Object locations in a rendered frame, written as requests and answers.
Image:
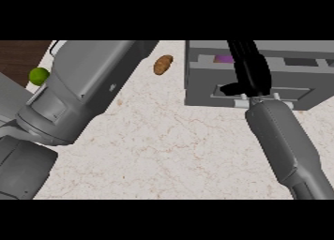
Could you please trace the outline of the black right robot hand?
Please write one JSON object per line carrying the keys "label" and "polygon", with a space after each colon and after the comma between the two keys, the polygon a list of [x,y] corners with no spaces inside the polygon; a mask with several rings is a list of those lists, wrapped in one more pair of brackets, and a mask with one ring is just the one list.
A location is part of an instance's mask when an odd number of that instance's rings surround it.
{"label": "black right robot hand", "polygon": [[226,96],[245,94],[248,98],[270,94],[271,73],[263,54],[252,40],[229,40],[233,70],[237,82],[220,87]]}

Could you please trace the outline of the purple can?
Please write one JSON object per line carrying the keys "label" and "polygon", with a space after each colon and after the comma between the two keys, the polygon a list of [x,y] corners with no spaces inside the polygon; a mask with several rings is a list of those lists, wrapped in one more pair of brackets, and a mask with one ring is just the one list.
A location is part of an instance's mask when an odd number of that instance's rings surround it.
{"label": "purple can", "polygon": [[215,55],[214,63],[233,63],[233,57],[230,55]]}

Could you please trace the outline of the grey drawer cabinet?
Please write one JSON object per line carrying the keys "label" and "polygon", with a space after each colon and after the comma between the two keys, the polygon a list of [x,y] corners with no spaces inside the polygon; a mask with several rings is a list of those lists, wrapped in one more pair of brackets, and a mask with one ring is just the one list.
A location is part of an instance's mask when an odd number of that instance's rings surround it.
{"label": "grey drawer cabinet", "polygon": [[[260,40],[257,49],[269,57],[282,58],[286,66],[314,67],[314,60],[323,59],[334,67],[334,40]],[[186,42],[186,77],[184,89],[189,79],[189,63],[214,63],[215,55],[229,55],[229,44],[224,40],[189,40]]]}

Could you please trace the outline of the brown potato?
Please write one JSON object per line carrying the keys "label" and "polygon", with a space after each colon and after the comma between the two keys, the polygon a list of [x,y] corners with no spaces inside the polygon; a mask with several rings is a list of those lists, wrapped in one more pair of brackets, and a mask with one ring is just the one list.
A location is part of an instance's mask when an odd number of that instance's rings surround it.
{"label": "brown potato", "polygon": [[156,75],[162,75],[167,72],[171,63],[172,63],[172,56],[170,54],[161,56],[153,64],[153,73]]}

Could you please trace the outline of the green lime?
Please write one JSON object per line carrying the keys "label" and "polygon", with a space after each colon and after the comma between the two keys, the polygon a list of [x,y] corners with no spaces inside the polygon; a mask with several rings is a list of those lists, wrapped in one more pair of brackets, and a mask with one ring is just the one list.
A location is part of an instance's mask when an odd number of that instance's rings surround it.
{"label": "green lime", "polygon": [[40,86],[50,77],[50,72],[44,67],[35,67],[29,72],[29,82]]}

